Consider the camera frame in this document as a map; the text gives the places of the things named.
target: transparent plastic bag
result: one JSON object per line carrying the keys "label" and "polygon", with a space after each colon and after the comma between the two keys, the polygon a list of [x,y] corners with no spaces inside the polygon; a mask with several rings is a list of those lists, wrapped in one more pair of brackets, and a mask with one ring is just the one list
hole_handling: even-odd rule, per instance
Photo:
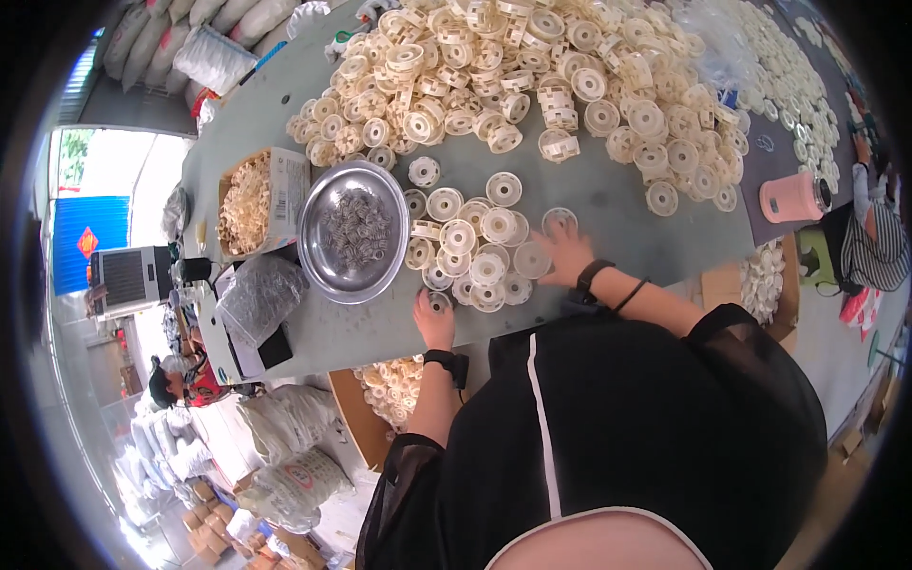
{"label": "transparent plastic bag", "polygon": [[706,44],[703,55],[691,60],[702,81],[723,92],[753,87],[756,56],[741,25],[717,0],[692,0],[671,17]]}
{"label": "transparent plastic bag", "polygon": [[215,306],[235,341],[259,347],[301,303],[304,270],[275,255],[260,255],[238,268]]}

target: black shirt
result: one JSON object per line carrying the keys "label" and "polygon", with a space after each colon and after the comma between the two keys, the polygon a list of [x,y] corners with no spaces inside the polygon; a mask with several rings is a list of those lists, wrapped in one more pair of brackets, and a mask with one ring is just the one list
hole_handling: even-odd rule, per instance
{"label": "black shirt", "polygon": [[396,438],[357,568],[481,569],[520,534],[607,506],[664,517],[714,568],[772,568],[825,464],[814,390],[740,307],[683,339],[573,317],[492,361],[446,450]]}

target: mesh sleeve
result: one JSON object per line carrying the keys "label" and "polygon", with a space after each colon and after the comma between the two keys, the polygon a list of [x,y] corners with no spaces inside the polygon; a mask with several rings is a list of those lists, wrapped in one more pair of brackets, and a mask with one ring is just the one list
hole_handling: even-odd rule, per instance
{"label": "mesh sleeve", "polygon": [[358,570],[438,565],[435,506],[442,455],[436,441],[417,433],[393,441],[358,537]]}

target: wall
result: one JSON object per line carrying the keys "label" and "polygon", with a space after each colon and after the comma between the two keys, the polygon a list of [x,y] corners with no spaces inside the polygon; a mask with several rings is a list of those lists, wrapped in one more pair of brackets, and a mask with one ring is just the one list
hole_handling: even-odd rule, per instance
{"label": "wall", "polygon": [[183,93],[164,97],[141,87],[124,93],[118,81],[105,75],[92,88],[78,124],[196,137],[196,121]]}

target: table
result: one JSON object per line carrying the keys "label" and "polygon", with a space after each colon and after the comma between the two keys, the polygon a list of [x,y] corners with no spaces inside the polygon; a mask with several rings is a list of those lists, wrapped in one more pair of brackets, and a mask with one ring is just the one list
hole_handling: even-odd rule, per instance
{"label": "table", "polygon": [[[213,260],[222,261],[214,231],[219,177],[244,155],[261,148],[302,149],[285,134],[285,123],[306,100],[318,98],[329,85],[336,66],[326,63],[323,46],[336,31],[356,24],[356,9],[357,3],[343,4],[278,52],[237,90],[188,153],[182,183],[193,197],[190,227],[207,220],[205,254]],[[582,114],[582,107],[577,110]],[[755,120],[768,122],[763,118]],[[791,134],[778,123],[764,127],[781,130],[783,136],[789,137],[791,147]],[[662,286],[742,259],[758,243],[757,236],[751,233],[750,205],[746,205],[750,199],[739,197],[735,211],[725,213],[712,202],[695,203],[681,195],[677,213],[661,218],[646,208],[645,187],[637,169],[611,161],[604,139],[589,136],[581,126],[574,133],[579,138],[581,156],[558,165],[543,160],[539,154],[537,139],[544,123],[537,105],[533,105],[519,129],[523,143],[506,154],[491,154],[487,144],[471,134],[448,136],[439,146],[420,147],[407,157],[399,157],[393,174],[403,188],[409,188],[408,165],[419,156],[431,156],[442,169],[438,186],[455,187],[468,199],[484,195],[484,185],[495,172],[511,171],[523,182],[523,198],[514,208],[529,219],[533,228],[540,227],[542,215],[549,208],[569,208],[583,230],[592,236],[597,255],[615,261],[631,275],[649,275]],[[797,171],[791,148],[788,153],[779,150],[762,157],[762,163],[756,165],[761,153],[753,149],[745,159],[745,170],[754,180],[760,176],[757,170],[771,178]],[[314,178],[320,173],[321,170],[315,171]],[[775,236],[790,231],[783,228]],[[196,245],[186,244],[186,254],[198,254]],[[267,370],[264,378],[301,376],[422,352],[423,342],[411,322],[411,305],[421,286],[420,274],[403,268],[387,291],[362,305],[338,305],[310,291],[287,319],[286,331],[295,356]],[[489,315],[458,307],[456,345],[554,319],[563,293],[553,287],[536,287],[524,305],[505,306]],[[212,299],[205,305],[212,306]],[[211,316],[209,310],[203,313],[203,339],[212,362],[221,365],[230,359],[223,330],[217,323],[204,326],[202,321]]]}

